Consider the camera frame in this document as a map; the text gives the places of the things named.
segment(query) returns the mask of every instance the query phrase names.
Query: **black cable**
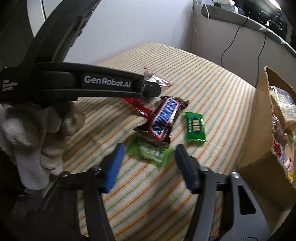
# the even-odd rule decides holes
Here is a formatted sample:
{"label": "black cable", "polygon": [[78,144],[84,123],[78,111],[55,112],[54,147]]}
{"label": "black cable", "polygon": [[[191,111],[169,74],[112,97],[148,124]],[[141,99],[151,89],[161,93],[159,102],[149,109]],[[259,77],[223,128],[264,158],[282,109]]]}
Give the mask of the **black cable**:
{"label": "black cable", "polygon": [[268,29],[268,28],[266,27],[266,33],[265,33],[265,39],[264,39],[263,47],[262,47],[262,49],[261,49],[261,51],[260,51],[260,53],[259,53],[259,55],[258,55],[258,60],[257,60],[258,75],[257,75],[257,82],[256,82],[256,85],[255,85],[255,88],[257,87],[258,80],[259,80],[259,58],[260,58],[260,55],[261,55],[261,53],[262,53],[262,51],[263,51],[263,49],[264,49],[264,46],[265,46],[265,41],[266,41],[266,36],[267,36],[267,29]]}
{"label": "black cable", "polygon": [[[242,26],[244,26],[244,24],[248,21],[248,19],[249,19],[249,16],[248,16],[248,18],[247,18],[247,20],[237,29],[237,33],[238,33],[238,31],[239,31],[239,29],[242,27]],[[224,52],[223,52],[223,54],[221,55],[221,64],[222,64],[222,67],[224,68],[224,65],[223,65],[223,60],[222,60],[222,58],[223,58],[223,55],[225,54],[225,52],[230,48],[230,46],[233,44],[233,42],[234,42],[234,40],[235,40],[235,38],[236,38],[236,36],[237,36],[237,33],[235,34],[235,36],[234,36],[234,39],[232,40],[232,43],[224,50]]]}

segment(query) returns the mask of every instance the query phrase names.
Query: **black plastic arm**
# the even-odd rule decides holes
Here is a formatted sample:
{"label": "black plastic arm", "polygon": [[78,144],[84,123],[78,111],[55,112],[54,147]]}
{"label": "black plastic arm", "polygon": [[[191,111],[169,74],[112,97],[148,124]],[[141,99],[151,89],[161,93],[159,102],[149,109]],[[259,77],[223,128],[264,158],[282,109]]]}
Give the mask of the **black plastic arm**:
{"label": "black plastic arm", "polygon": [[[236,172],[230,176],[199,166],[183,145],[176,148],[176,162],[187,188],[199,194],[184,240],[266,241],[270,237],[265,217],[247,184]],[[216,191],[223,191],[219,233],[210,238],[216,206]]]}
{"label": "black plastic arm", "polygon": [[[119,143],[111,154],[104,157],[100,165],[94,165],[88,171],[77,174],[63,172],[58,177],[37,211],[27,212],[25,216],[26,222],[37,232],[38,240],[115,241],[101,193],[106,193],[106,180],[110,170],[111,178],[116,179],[116,169],[112,165],[121,165],[123,153],[123,145]],[[77,190],[83,190],[89,238],[80,234]],[[51,232],[50,235],[44,232],[54,229],[56,232]]]}
{"label": "black plastic arm", "polygon": [[63,0],[44,22],[18,67],[0,72],[1,104],[51,104],[78,97],[156,97],[160,86],[142,75],[63,63],[100,0]]}

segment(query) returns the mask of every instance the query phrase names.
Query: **striped fabric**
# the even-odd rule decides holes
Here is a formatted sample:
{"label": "striped fabric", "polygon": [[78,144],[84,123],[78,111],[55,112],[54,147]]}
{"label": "striped fabric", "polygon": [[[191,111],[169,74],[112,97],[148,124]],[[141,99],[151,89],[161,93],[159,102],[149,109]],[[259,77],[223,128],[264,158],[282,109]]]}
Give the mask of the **striped fabric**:
{"label": "striped fabric", "polygon": [[[207,142],[186,141],[186,121],[176,121],[171,145],[183,143],[201,165],[229,174],[241,152],[249,128],[255,88],[220,66],[191,53],[148,44],[120,54],[100,66],[142,74],[147,67],[173,85],[162,93],[189,100],[186,111],[202,113]],[[71,173],[88,170],[109,154],[116,143],[126,143],[134,127],[146,120],[123,99],[80,98],[85,112],[82,129],[69,142],[64,168]],[[81,193],[78,209],[81,233],[87,235]],[[213,234],[217,233],[222,197],[218,193]],[[158,169],[126,156],[111,193],[103,196],[116,240],[183,240],[196,196],[186,189],[176,163]]]}

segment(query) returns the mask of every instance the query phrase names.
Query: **green candy packet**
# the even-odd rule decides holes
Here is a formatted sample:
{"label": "green candy packet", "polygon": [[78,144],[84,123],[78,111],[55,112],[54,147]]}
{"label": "green candy packet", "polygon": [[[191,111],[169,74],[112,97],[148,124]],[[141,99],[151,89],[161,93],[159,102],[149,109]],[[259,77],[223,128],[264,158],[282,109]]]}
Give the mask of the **green candy packet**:
{"label": "green candy packet", "polygon": [[151,160],[151,163],[163,167],[170,161],[173,148],[162,148],[147,142],[144,138],[135,135],[128,143],[127,153]]}
{"label": "green candy packet", "polygon": [[185,112],[187,119],[187,141],[206,142],[203,115]]}

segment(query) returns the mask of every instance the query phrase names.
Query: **candy wrapper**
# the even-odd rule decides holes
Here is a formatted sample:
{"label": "candy wrapper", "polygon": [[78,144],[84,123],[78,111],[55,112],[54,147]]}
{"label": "candy wrapper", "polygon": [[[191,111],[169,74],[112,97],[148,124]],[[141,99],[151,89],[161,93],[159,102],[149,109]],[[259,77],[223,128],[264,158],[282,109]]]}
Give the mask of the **candy wrapper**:
{"label": "candy wrapper", "polygon": [[127,153],[137,155],[140,158],[150,160],[158,167],[164,167],[169,161],[173,148],[162,148],[152,143],[148,143],[144,138],[135,135],[129,142]]}
{"label": "candy wrapper", "polygon": [[161,104],[147,122],[134,130],[157,146],[168,148],[172,127],[180,112],[187,108],[188,101],[171,96],[163,96],[161,100]]}
{"label": "candy wrapper", "polygon": [[187,120],[187,141],[206,142],[205,125],[202,114],[185,112]]}
{"label": "candy wrapper", "polygon": [[285,168],[287,169],[287,177],[291,183],[294,181],[294,166],[290,158],[285,163]]}
{"label": "candy wrapper", "polygon": [[272,115],[272,127],[274,128],[274,139],[277,143],[284,147],[287,143],[284,138],[283,129],[281,128],[280,121],[276,115]]}
{"label": "candy wrapper", "polygon": [[159,84],[161,87],[161,92],[163,92],[167,87],[171,86],[171,84],[162,77],[150,72],[147,68],[145,69],[146,71],[144,72],[144,80]]}
{"label": "candy wrapper", "polygon": [[146,119],[149,119],[152,113],[152,110],[145,107],[142,104],[141,99],[137,99],[137,98],[124,98],[124,99],[125,101],[130,103],[130,105],[133,106],[137,111],[139,111],[141,115],[143,115]]}
{"label": "candy wrapper", "polygon": [[[147,68],[145,68],[144,72],[144,80],[150,81],[153,83],[157,83],[161,87],[161,92],[163,92],[167,87],[170,87],[171,84],[167,82],[162,77],[150,72]],[[143,117],[149,119],[152,108],[155,104],[155,98],[144,96],[142,99],[137,98],[124,98],[130,105],[132,105]]]}

